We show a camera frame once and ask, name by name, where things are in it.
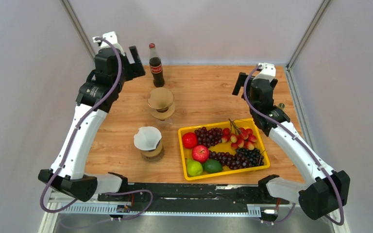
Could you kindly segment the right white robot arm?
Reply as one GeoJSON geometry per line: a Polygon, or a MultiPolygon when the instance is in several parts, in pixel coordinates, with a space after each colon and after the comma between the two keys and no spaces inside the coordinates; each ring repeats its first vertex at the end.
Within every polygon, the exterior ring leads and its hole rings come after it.
{"type": "Polygon", "coordinates": [[[289,116],[273,103],[278,80],[274,74],[239,73],[233,95],[243,90],[242,98],[249,105],[250,114],[258,129],[272,139],[299,170],[303,183],[269,175],[259,181],[258,196],[263,202],[280,198],[300,205],[312,220],[325,217],[336,225],[345,222],[344,206],[348,200],[350,177],[335,171],[321,159],[295,129],[289,116]]]}

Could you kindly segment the brown paper coffee filter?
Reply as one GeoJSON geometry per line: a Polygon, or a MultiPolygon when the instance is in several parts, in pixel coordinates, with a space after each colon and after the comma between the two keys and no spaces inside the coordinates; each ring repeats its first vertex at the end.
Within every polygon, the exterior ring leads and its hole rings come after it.
{"type": "Polygon", "coordinates": [[[174,94],[164,87],[153,89],[147,99],[148,105],[155,110],[168,109],[172,106],[173,102],[174,94]]]}

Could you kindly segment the white paper coffee filter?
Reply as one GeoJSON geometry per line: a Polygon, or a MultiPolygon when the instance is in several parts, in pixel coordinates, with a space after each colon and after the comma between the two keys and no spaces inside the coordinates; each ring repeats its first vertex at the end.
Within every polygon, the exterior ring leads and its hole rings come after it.
{"type": "Polygon", "coordinates": [[[143,151],[155,150],[162,139],[161,132],[152,126],[140,127],[134,135],[134,146],[143,151]]]}

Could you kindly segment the clear glass dripper cone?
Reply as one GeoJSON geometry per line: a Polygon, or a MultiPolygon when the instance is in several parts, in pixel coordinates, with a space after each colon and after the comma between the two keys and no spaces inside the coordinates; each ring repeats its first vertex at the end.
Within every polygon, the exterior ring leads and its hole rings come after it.
{"type": "Polygon", "coordinates": [[[148,100],[148,105],[155,111],[159,113],[164,113],[174,107],[174,98],[169,97],[150,97],[148,100]]]}

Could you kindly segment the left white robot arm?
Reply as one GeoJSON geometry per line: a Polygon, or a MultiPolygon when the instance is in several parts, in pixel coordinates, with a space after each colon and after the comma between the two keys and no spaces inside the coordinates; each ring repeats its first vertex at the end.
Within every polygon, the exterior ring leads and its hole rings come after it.
{"type": "Polygon", "coordinates": [[[80,201],[109,193],[118,201],[129,195],[127,178],[109,172],[85,173],[86,160],[99,127],[119,97],[126,81],[145,75],[136,46],[129,47],[134,59],[117,57],[112,48],[102,48],[94,57],[95,69],[79,88],[74,117],[59,155],[50,168],[40,170],[38,179],[51,188],[80,201]]]}

